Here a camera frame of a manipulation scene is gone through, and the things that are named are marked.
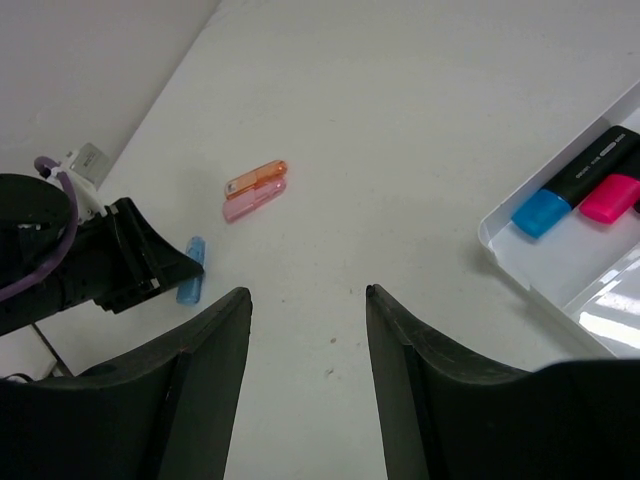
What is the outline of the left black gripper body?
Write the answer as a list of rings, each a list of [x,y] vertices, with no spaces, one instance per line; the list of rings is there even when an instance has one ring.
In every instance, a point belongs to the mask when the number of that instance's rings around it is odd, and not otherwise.
[[[117,201],[107,207],[106,216],[79,230],[80,238],[55,271],[61,281],[62,310],[92,301],[105,311],[120,313],[157,296],[134,291],[117,242]]]

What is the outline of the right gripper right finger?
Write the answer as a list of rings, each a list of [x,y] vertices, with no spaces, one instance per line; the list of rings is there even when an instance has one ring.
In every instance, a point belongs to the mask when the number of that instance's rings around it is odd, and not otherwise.
[[[635,479],[639,364],[484,357],[378,285],[366,324],[391,479]]]

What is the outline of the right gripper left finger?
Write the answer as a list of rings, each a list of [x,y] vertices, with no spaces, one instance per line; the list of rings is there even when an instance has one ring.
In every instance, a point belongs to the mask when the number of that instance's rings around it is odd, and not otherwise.
[[[75,377],[1,384],[5,479],[220,479],[252,301],[237,288]]]

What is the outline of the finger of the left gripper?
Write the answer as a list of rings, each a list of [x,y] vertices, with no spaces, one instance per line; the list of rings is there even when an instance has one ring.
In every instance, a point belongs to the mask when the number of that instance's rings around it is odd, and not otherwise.
[[[117,201],[117,242],[138,295],[158,295],[199,278],[204,268],[158,234],[130,198]]]

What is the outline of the orange usb stick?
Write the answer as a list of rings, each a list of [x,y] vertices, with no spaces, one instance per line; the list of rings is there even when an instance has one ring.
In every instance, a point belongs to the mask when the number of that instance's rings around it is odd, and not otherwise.
[[[288,164],[284,160],[274,160],[230,181],[224,187],[225,198],[230,200],[238,195],[255,189],[263,184],[283,177],[288,171]]]

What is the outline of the pink black highlighter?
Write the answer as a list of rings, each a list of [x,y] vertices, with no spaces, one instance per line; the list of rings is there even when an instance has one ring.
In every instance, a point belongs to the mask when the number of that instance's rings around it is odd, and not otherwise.
[[[639,150],[635,150],[582,202],[579,211],[592,221],[611,225],[638,201]]]

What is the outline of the blue black highlighter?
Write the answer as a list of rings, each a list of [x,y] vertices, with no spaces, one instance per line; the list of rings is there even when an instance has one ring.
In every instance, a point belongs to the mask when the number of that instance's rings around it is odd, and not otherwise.
[[[577,207],[639,146],[639,134],[626,127],[610,127],[512,215],[523,233],[540,238]]]

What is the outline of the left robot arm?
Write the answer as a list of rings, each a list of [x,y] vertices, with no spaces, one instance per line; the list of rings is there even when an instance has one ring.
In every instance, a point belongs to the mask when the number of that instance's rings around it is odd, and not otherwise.
[[[80,222],[58,187],[31,176],[1,177],[3,334],[88,301],[120,313],[203,272],[129,198]]]

